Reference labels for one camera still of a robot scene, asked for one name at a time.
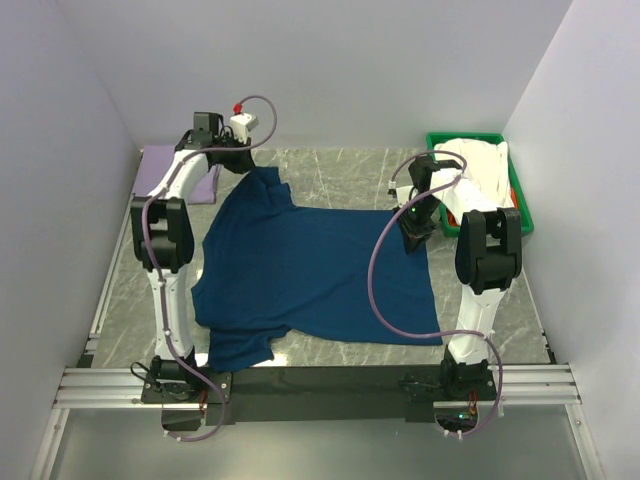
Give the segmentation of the blue t shirt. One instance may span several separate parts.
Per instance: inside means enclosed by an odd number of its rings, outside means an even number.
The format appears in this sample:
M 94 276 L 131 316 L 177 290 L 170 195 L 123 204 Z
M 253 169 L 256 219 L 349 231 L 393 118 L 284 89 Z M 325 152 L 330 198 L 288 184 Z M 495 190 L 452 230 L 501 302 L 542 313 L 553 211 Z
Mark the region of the blue t shirt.
M 297 206 L 274 167 L 221 205 L 192 290 L 209 365 L 235 372 L 273 356 L 292 330 L 341 342 L 436 345 L 425 251 L 407 254 L 391 213 Z

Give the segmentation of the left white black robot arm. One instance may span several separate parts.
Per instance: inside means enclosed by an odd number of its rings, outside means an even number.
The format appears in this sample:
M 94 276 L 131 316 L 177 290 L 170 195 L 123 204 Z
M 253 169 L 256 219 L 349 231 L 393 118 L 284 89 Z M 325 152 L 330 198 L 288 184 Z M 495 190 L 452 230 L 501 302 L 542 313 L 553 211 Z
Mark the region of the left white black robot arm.
M 156 325 L 155 356 L 145 386 L 179 402 L 220 388 L 197 367 L 186 306 L 186 274 L 195 252 L 187 201 L 208 174 L 222 167 L 242 174 L 255 167 L 249 132 L 255 115 L 234 106 L 228 121 L 212 112 L 196 112 L 193 128 L 174 148 L 158 185 L 135 196 L 130 218 L 134 255 L 151 285 Z

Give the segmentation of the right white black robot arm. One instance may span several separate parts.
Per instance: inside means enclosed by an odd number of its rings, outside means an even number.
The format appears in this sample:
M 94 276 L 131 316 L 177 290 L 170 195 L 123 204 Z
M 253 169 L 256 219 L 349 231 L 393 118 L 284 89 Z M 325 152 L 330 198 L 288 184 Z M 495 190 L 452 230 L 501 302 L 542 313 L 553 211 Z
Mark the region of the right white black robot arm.
M 460 399 L 492 385 L 488 372 L 489 346 L 500 302 L 522 269 L 521 216 L 503 207 L 461 176 L 455 159 L 419 155 L 409 165 L 412 184 L 389 187 L 403 211 L 398 224 L 405 252 L 413 253 L 435 229 L 432 215 L 445 206 L 460 226 L 455 271 L 462 284 L 454 334 L 440 365 L 439 387 Z

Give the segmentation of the green plastic bin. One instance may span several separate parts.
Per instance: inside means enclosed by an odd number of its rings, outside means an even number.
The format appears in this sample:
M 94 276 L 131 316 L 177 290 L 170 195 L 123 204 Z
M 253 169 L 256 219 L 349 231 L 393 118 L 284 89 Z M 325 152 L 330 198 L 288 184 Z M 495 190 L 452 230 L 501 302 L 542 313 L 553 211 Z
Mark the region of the green plastic bin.
M 505 142 L 504 137 L 498 133 L 429 132 L 426 134 L 426 144 L 429 149 L 434 149 L 436 145 L 445 143 L 453 139 L 479 140 L 492 145 L 498 145 L 502 142 Z M 522 235 L 526 236 L 534 231 L 534 222 L 510 154 L 507 154 L 507 160 L 510 186 L 511 188 L 515 189 L 519 201 L 518 210 L 521 216 L 521 231 Z M 446 209 L 447 208 L 443 204 L 438 207 L 439 220 L 442 226 L 443 233 L 446 237 L 457 237 L 460 231 L 460 227 L 452 227 L 448 224 L 446 218 Z

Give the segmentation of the orange garment in bin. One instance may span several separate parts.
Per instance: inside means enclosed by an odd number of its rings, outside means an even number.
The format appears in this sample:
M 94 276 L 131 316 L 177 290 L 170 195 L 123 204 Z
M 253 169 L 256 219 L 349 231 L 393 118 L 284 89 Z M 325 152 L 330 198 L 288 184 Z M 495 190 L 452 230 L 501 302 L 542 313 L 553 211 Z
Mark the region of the orange garment in bin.
M 519 208 L 519 201 L 518 201 L 517 194 L 516 194 L 516 191 L 515 191 L 514 188 L 510 189 L 510 200 L 509 200 L 509 202 L 510 202 L 510 206 L 511 207 L 514 207 L 516 209 Z M 449 209 L 446 209 L 446 218 L 447 218 L 447 222 L 448 222 L 448 224 L 450 226 L 452 226 L 452 227 L 459 227 L 460 226 L 460 224 L 457 221 L 456 217 L 453 215 L 453 213 Z

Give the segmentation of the white t shirt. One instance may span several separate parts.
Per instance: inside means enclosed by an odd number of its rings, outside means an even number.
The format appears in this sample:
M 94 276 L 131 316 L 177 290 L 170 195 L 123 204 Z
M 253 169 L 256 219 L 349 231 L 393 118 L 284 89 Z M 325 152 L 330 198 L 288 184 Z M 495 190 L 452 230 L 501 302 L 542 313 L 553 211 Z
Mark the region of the white t shirt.
M 509 177 L 509 147 L 506 141 L 491 144 L 483 140 L 454 138 L 435 144 L 434 149 L 464 157 L 467 160 L 467 179 L 501 207 L 516 207 Z

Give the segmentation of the folded lavender t shirt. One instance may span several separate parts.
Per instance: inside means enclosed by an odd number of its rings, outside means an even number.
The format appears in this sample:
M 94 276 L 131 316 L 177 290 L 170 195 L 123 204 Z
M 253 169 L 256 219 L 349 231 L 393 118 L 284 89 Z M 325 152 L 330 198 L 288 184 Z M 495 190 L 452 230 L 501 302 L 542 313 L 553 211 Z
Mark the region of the folded lavender t shirt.
M 142 149 L 141 161 L 133 184 L 132 194 L 147 196 L 167 173 L 174 157 L 172 145 L 148 145 Z M 188 203 L 193 205 L 215 204 L 221 167 L 215 166 L 200 180 Z

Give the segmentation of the black base beam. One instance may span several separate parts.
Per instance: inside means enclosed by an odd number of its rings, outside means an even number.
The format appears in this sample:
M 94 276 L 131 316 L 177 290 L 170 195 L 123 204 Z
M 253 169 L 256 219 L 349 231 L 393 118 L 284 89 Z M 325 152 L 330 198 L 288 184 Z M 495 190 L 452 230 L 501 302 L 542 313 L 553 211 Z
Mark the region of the black base beam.
M 253 367 L 236 373 L 213 373 L 218 391 L 199 397 L 165 395 L 145 386 L 143 405 L 162 408 L 164 426 L 196 430 L 239 422 L 331 421 L 402 418 L 435 420 L 438 402 L 473 404 L 498 398 L 498 382 L 459 398 L 440 388 L 440 366 L 383 365 L 331 367 Z

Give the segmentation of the aluminium rail frame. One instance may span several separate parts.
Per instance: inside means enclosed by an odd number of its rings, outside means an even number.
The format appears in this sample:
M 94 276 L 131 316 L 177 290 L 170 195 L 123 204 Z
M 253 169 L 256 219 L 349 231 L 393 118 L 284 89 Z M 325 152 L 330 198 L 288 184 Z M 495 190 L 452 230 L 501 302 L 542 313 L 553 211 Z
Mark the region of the aluminium rail frame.
M 271 362 L 228 385 L 231 425 L 185 445 L 160 419 L 195 419 L 195 404 L 142 402 L 128 371 L 150 357 L 151 291 L 123 240 L 78 365 L 62 376 L 35 479 L 599 479 L 571 368 L 551 360 L 525 278 L 502 302 L 495 337 L 504 367 L 496 415 L 468 439 L 433 423 L 426 374 L 438 348 L 347 345 L 291 333 Z

